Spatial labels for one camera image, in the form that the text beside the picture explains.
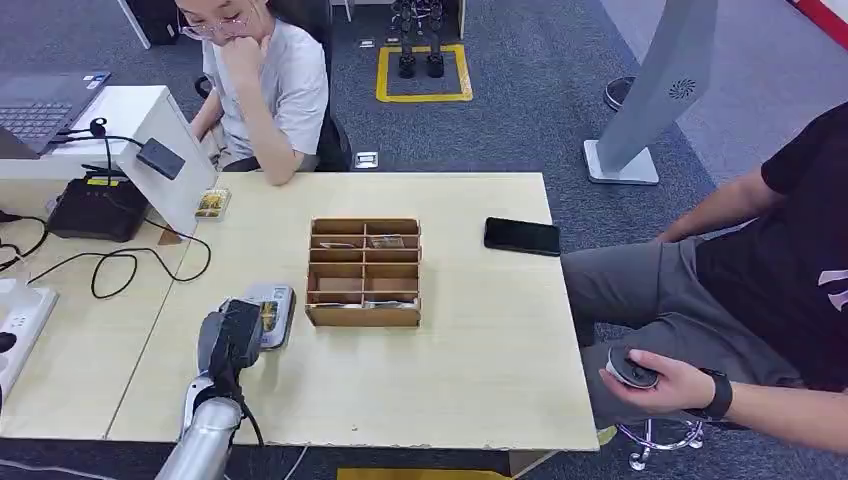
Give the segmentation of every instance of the black t-shirt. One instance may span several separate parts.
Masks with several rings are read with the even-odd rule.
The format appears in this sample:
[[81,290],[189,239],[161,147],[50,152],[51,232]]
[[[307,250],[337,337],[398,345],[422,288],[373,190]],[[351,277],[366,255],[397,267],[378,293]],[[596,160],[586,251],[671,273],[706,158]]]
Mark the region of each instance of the black t-shirt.
[[741,230],[698,246],[701,283],[813,389],[848,387],[848,103],[762,166],[786,195]]

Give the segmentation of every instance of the cable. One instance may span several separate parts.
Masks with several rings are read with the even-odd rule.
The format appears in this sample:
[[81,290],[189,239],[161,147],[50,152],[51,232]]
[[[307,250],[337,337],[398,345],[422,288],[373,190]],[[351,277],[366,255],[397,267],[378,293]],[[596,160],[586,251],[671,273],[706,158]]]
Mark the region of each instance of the cable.
[[18,470],[26,470],[27,472],[59,472],[66,473],[68,475],[74,475],[80,478],[91,478],[93,480],[116,480],[112,477],[104,477],[102,475],[95,475],[93,473],[85,473],[77,470],[71,470],[70,468],[64,467],[33,467],[30,465],[26,465],[23,463],[13,462],[11,460],[0,460],[0,466],[7,468],[17,468]]
[[103,140],[103,139],[106,139],[106,138],[108,138],[109,140],[123,140],[125,142],[130,142],[130,143],[138,146],[139,148],[144,147],[144,144],[139,142],[138,140],[131,138],[131,137],[124,137],[124,136],[121,136],[121,135],[105,135],[105,136],[102,136],[102,137],[67,137],[67,138],[60,138],[58,140],[51,140],[50,145],[64,145],[66,143],[71,143],[71,142],[81,142],[83,140]]
[[[100,260],[97,262],[97,265],[95,265],[94,272],[91,275],[91,294],[94,296],[94,298],[97,298],[99,300],[112,298],[116,295],[119,295],[124,290],[126,290],[127,287],[129,287],[130,284],[132,283],[132,281],[135,279],[135,275],[138,272],[138,257],[136,257],[135,255],[132,255],[132,254],[133,253],[140,253],[140,252],[152,253],[153,256],[156,257],[156,260],[159,261],[159,264],[162,266],[162,269],[165,270],[165,273],[167,273],[168,276],[171,277],[171,280],[173,280],[175,282],[180,282],[180,283],[190,282],[192,280],[196,280],[201,275],[206,273],[206,270],[209,269],[209,264],[212,263],[212,248],[209,246],[208,243],[204,242],[203,240],[201,240],[199,238],[192,237],[191,235],[185,235],[183,233],[177,232],[176,230],[174,230],[172,228],[166,227],[164,225],[160,225],[160,224],[158,224],[158,223],[156,223],[152,220],[148,220],[147,218],[145,218],[144,221],[155,226],[155,227],[161,228],[162,230],[165,230],[167,232],[171,232],[171,233],[173,233],[175,235],[179,235],[181,237],[188,238],[189,240],[194,240],[195,242],[203,245],[203,248],[206,249],[206,253],[207,253],[206,263],[203,265],[203,268],[201,268],[200,271],[198,273],[196,273],[195,275],[192,275],[192,276],[187,277],[187,278],[179,278],[179,277],[176,276],[176,274],[174,274],[174,272],[171,271],[171,269],[168,268],[168,265],[165,264],[165,261],[162,259],[162,257],[159,255],[159,252],[157,252],[156,250],[149,248],[149,247],[121,248],[121,249],[114,250],[114,251],[109,252],[109,253],[83,252],[83,253],[74,255],[73,257],[66,258],[65,260],[62,260],[61,262],[57,263],[56,265],[53,265],[52,267],[48,268],[44,272],[33,277],[32,280],[29,281],[29,283],[32,284],[32,283],[37,282],[38,280],[41,280],[42,278],[46,277],[50,273],[54,272],[55,270],[61,268],[62,266],[66,265],[66,264],[68,264],[68,263],[70,263],[70,262],[72,262],[72,261],[74,261],[78,258],[101,257]],[[117,290],[110,292],[110,293],[107,293],[105,295],[100,295],[100,294],[97,293],[97,290],[96,290],[97,274],[100,273],[100,268],[103,266],[103,263],[106,262],[106,260],[109,260],[110,258],[132,258],[133,259],[132,273],[130,274],[127,281],[124,282],[124,284],[121,285],[121,287],[119,287]]]
[[[124,137],[124,136],[120,136],[120,135],[106,135],[106,128],[104,127],[104,125],[106,125],[106,123],[107,123],[107,121],[106,121],[105,118],[95,118],[89,124],[88,130],[66,130],[64,132],[61,132],[61,133],[64,133],[64,134],[90,132],[92,134],[91,137],[69,137],[69,138],[65,138],[65,139],[62,139],[62,140],[54,140],[50,143],[52,143],[52,144],[62,144],[62,143],[78,142],[78,141],[82,141],[82,140],[103,140],[103,143],[106,146],[106,163],[107,163],[106,188],[108,190],[108,188],[110,188],[111,185],[112,185],[112,150],[109,147],[109,140],[125,140],[125,141],[133,143],[135,145],[138,145],[140,147],[144,147],[144,144],[142,144],[138,140],[135,140],[134,138]],[[112,198],[111,195],[104,195],[104,198],[109,200],[109,202],[111,202],[112,205],[114,205],[115,207],[117,207],[121,210],[131,211],[129,208],[117,203],[115,201],[115,199]],[[109,253],[83,252],[83,253],[74,255],[73,257],[66,258],[65,260],[62,260],[61,262],[57,263],[56,265],[53,265],[52,267],[48,268],[44,272],[33,277],[32,280],[30,280],[29,283],[34,283],[34,282],[44,278],[45,276],[49,275],[50,273],[52,273],[56,269],[61,268],[62,266],[66,265],[66,264],[68,264],[68,263],[70,263],[70,262],[72,262],[72,261],[74,261],[78,258],[100,257],[100,260],[97,262],[97,265],[95,265],[94,272],[91,275],[91,295],[94,296],[94,298],[97,298],[97,299],[100,299],[100,300],[112,298],[116,295],[119,295],[124,290],[126,290],[127,287],[129,287],[130,284],[132,283],[132,281],[135,279],[135,275],[136,275],[136,273],[138,273],[138,257],[136,257],[135,255],[132,255],[132,254],[133,253],[140,253],[140,252],[152,253],[153,256],[156,257],[156,260],[159,261],[159,264],[162,266],[162,268],[165,270],[165,272],[168,274],[168,276],[171,277],[171,280],[173,280],[175,282],[180,282],[180,283],[190,282],[192,280],[199,278],[204,273],[206,273],[206,270],[209,269],[209,264],[212,263],[212,248],[209,246],[208,243],[204,242],[203,240],[200,240],[199,238],[192,237],[191,235],[186,235],[184,233],[177,232],[176,230],[173,230],[170,227],[167,227],[165,225],[160,225],[160,224],[158,224],[158,223],[156,223],[152,220],[149,220],[147,218],[144,218],[144,221],[155,226],[155,227],[161,228],[164,231],[171,232],[171,233],[178,235],[180,237],[188,238],[189,240],[194,240],[195,242],[198,242],[201,245],[203,245],[203,247],[206,249],[207,256],[206,256],[206,263],[203,265],[203,268],[200,270],[200,272],[198,272],[196,275],[192,275],[191,277],[188,277],[188,278],[179,278],[179,277],[176,276],[176,274],[174,272],[172,272],[168,268],[168,266],[165,264],[165,261],[162,259],[161,256],[159,256],[159,253],[156,250],[153,250],[152,248],[148,248],[148,247],[121,248],[121,249],[114,250],[114,251],[109,252]],[[111,258],[132,258],[132,260],[133,260],[132,273],[130,273],[130,276],[127,279],[127,281],[124,282],[124,284],[121,285],[117,290],[110,292],[110,293],[107,293],[105,295],[100,295],[100,294],[97,293],[97,290],[96,290],[97,274],[100,273],[100,268],[103,266],[103,263],[106,262],[106,260],[109,260]]]
[[13,259],[11,259],[7,262],[0,263],[0,272],[4,272],[4,271],[8,270],[13,265],[18,263],[21,258],[26,258],[26,257],[32,255],[33,253],[35,253],[36,250],[38,250],[39,248],[41,248],[42,245],[44,245],[45,241],[47,241],[47,234],[48,234],[47,222],[45,222],[44,220],[42,220],[38,217],[27,217],[27,216],[21,216],[21,215],[12,215],[12,214],[8,214],[8,213],[0,211],[0,223],[16,222],[18,220],[33,220],[33,221],[39,222],[41,224],[42,229],[43,229],[42,232],[41,232],[41,238],[38,239],[38,241],[35,243],[35,245],[32,248],[30,248],[29,250],[27,250],[25,252],[21,252],[21,249],[17,245],[12,245],[10,243],[3,243],[3,240],[0,239],[0,250],[2,250],[4,248],[11,248],[12,250],[15,251],[15,254],[16,254],[15,258],[13,258]]
[[250,411],[250,407],[247,406],[247,402],[244,401],[243,396],[241,396],[239,403],[241,403],[241,408],[244,410],[244,416],[250,420],[250,425],[253,426],[253,431],[256,432],[256,440],[259,442],[259,446],[264,447],[265,440],[262,438],[262,431],[259,430],[259,422],[256,421],[256,417],[253,416],[253,412]]
[[298,465],[300,465],[300,461],[303,460],[303,456],[306,455],[306,450],[308,449],[309,447],[303,447],[303,451],[300,452],[300,456],[297,457],[297,460],[294,462],[294,465],[292,465],[291,470],[289,470],[289,473],[283,477],[283,480],[289,480],[292,475],[294,475],[294,471],[297,470]]

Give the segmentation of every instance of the divided cardboard tray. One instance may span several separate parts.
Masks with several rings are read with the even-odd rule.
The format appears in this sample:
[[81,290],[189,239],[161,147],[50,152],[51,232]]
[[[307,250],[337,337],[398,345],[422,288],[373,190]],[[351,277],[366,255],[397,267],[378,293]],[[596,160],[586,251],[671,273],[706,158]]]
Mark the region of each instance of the divided cardboard tray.
[[306,314],[316,326],[416,327],[420,268],[415,219],[314,219]]

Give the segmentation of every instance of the wooden table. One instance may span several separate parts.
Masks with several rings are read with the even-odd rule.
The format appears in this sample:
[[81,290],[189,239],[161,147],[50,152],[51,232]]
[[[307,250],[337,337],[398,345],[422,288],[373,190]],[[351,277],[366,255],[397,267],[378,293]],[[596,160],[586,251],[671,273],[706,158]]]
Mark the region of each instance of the wooden table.
[[[0,181],[0,209],[46,218],[47,202],[66,183]],[[0,224],[3,242],[22,248],[34,245],[40,234],[41,225],[36,222]],[[27,264],[37,274],[77,253],[145,246],[156,248],[169,268],[176,270],[187,243],[158,247],[160,235],[149,225],[121,245],[51,235]],[[8,259],[8,252],[0,255],[0,261]],[[109,300],[97,300],[89,291],[97,258],[75,260],[35,284],[57,290],[59,299],[3,405],[0,435],[72,440],[106,436],[172,283],[152,255],[139,257],[135,281]],[[98,291],[120,286],[130,270],[129,260],[108,262],[99,275]],[[5,315],[0,312],[0,319]]]
[[[233,193],[226,217],[196,232],[212,265],[172,287],[108,439],[174,441],[203,318],[254,282],[281,282],[300,302],[291,338],[242,373],[267,442],[534,451],[516,454],[523,463],[598,449],[559,260],[482,244],[489,216],[550,223],[540,174],[298,174],[275,188],[233,173],[219,185]],[[314,217],[420,221],[419,328],[312,326]],[[190,246],[181,273],[204,258]],[[247,424],[236,440],[256,441]]]

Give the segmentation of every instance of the smartwatch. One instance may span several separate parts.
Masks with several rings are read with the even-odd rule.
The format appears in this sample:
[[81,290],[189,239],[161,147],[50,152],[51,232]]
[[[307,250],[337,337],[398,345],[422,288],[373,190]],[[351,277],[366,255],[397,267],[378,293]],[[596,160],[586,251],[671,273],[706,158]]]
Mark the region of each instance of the smartwatch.
[[724,373],[709,368],[699,370],[709,375],[715,382],[713,400],[704,408],[689,408],[684,412],[703,418],[708,422],[718,422],[724,418],[727,410],[730,409],[730,403],[733,402],[733,387],[730,386],[730,380]]

